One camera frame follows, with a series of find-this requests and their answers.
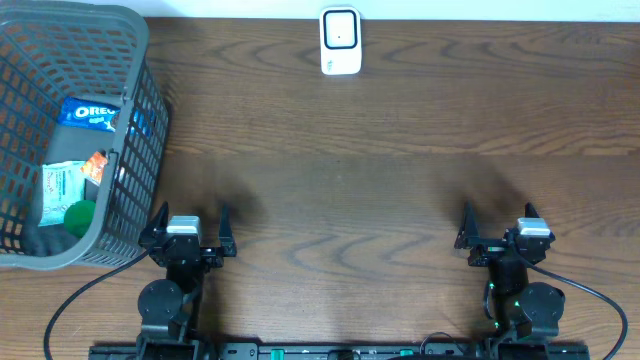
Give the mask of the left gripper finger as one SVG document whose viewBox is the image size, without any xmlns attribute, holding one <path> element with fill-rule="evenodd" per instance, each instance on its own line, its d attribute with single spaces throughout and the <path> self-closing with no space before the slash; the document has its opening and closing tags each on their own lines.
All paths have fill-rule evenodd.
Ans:
<svg viewBox="0 0 640 360">
<path fill-rule="evenodd" d="M 139 246 L 142 248 L 152 248 L 163 238 L 168 226 L 168 215 L 169 204 L 163 202 L 158 212 L 142 229 L 138 239 Z"/>
<path fill-rule="evenodd" d="M 236 257 L 237 246 L 233 235 L 230 211 L 226 204 L 222 206 L 218 230 L 218 240 L 225 257 Z"/>
</svg>

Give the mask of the green lid jar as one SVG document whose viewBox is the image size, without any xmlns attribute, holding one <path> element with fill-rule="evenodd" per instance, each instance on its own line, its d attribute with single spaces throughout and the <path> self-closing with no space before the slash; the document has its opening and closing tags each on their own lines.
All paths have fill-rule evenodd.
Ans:
<svg viewBox="0 0 640 360">
<path fill-rule="evenodd" d="M 80 200 L 71 205 L 64 215 L 63 226 L 65 230 L 81 239 L 89 230 L 95 208 L 96 203 L 91 200 Z"/>
</svg>

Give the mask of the orange small packet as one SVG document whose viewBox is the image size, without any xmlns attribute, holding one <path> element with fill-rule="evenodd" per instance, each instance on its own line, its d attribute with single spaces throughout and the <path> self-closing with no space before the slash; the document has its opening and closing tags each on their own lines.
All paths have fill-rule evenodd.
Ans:
<svg viewBox="0 0 640 360">
<path fill-rule="evenodd" d="M 92 184 L 99 186 L 102 182 L 108 158 L 102 152 L 95 152 L 81 167 L 80 172 Z"/>
</svg>

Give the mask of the mint green wipes pack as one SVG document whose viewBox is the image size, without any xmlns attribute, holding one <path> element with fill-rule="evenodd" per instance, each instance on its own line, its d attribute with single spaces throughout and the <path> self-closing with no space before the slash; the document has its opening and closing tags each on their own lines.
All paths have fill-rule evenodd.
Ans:
<svg viewBox="0 0 640 360">
<path fill-rule="evenodd" d="M 69 207 L 84 199 L 82 161 L 65 161 L 43 166 L 43 205 L 39 227 L 62 224 Z"/>
</svg>

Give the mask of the blue Oreo cookie pack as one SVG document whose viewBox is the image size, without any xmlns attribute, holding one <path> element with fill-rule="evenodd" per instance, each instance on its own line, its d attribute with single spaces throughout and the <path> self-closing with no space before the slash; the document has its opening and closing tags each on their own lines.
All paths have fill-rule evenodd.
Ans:
<svg viewBox="0 0 640 360">
<path fill-rule="evenodd" d="M 121 107 L 103 102 L 90 101 L 75 97 L 66 97 L 57 116 L 56 123 L 61 126 L 115 133 L 119 122 L 124 120 Z M 133 125 L 127 131 L 132 136 L 147 136 L 152 133 L 156 124 L 156 115 L 151 112 L 145 115 L 140 110 L 133 114 Z"/>
</svg>

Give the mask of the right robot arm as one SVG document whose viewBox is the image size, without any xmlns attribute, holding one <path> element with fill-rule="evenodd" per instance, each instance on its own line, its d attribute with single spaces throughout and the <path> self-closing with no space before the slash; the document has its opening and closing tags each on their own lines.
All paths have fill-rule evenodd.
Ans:
<svg viewBox="0 0 640 360">
<path fill-rule="evenodd" d="M 528 271 L 546 258 L 555 235 L 534 206 L 500 238 L 480 235 L 470 203 L 464 205 L 454 247 L 469 251 L 471 267 L 485 267 L 485 314 L 494 320 L 493 335 L 474 346 L 487 359 L 548 359 L 548 340 L 559 333 L 564 292 L 543 282 L 531 282 Z"/>
</svg>

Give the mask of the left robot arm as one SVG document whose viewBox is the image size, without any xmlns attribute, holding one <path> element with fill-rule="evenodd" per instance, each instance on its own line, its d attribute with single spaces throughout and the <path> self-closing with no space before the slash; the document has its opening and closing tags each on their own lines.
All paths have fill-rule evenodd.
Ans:
<svg viewBox="0 0 640 360">
<path fill-rule="evenodd" d="M 201 244 L 197 216 L 169 216 L 163 204 L 142 230 L 139 245 L 166 270 L 163 279 L 149 283 L 138 297 L 142 317 L 136 340 L 137 359 L 216 359 L 216 346 L 197 334 L 205 275 L 237 255 L 227 206 L 220 211 L 219 244 Z"/>
</svg>

